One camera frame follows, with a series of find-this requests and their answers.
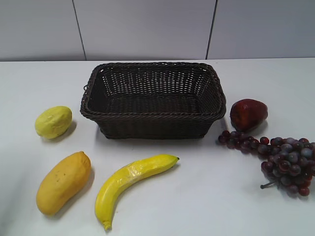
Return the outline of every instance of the yellow banana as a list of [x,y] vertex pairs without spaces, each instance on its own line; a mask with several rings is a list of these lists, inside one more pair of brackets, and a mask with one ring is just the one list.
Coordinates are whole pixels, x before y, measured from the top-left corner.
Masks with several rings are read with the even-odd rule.
[[95,214],[105,230],[112,227],[115,202],[118,196],[134,183],[173,167],[178,157],[161,154],[132,162],[116,171],[101,187],[95,202]]

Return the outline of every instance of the white table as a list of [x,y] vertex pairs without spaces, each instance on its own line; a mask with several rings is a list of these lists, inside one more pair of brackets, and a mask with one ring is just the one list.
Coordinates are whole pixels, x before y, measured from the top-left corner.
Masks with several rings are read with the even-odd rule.
[[[201,60],[214,67],[231,105],[243,98],[267,104],[268,126],[256,137],[315,141],[315,59]],[[217,121],[200,140],[108,140],[80,112],[83,86],[102,61],[0,62],[0,235],[102,236],[94,214],[102,184],[120,167],[159,153],[180,157],[174,170],[144,180],[120,198],[112,236],[296,236],[314,229],[315,184],[308,198],[290,198],[267,180],[256,156],[215,144]],[[77,126],[58,142],[42,140],[36,117],[65,105]],[[63,158],[83,150],[94,175],[61,214],[49,219],[36,207],[45,175]]]

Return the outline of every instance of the grape bunch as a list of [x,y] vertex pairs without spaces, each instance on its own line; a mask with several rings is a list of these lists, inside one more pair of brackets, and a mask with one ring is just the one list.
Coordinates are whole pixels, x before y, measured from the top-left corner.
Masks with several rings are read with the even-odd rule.
[[261,171],[270,182],[261,185],[261,189],[277,184],[290,194],[310,194],[309,186],[315,176],[315,143],[310,143],[306,138],[296,140],[276,137],[269,141],[267,137],[262,137],[257,140],[245,133],[230,133],[227,130],[222,132],[218,142],[245,153],[257,152],[265,159],[261,163]]

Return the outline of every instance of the wicker basket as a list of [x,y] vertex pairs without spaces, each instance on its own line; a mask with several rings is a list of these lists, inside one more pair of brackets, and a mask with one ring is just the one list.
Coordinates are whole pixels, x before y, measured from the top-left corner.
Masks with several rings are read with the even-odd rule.
[[93,70],[80,112],[108,139],[192,139],[224,116],[225,104],[210,65],[108,63]]

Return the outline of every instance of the yellow mango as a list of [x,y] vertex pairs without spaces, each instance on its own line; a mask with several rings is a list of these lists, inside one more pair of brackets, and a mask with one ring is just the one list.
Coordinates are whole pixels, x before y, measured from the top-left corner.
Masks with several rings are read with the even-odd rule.
[[91,162],[84,152],[60,161],[44,178],[36,195],[38,209],[45,215],[56,214],[87,183]]

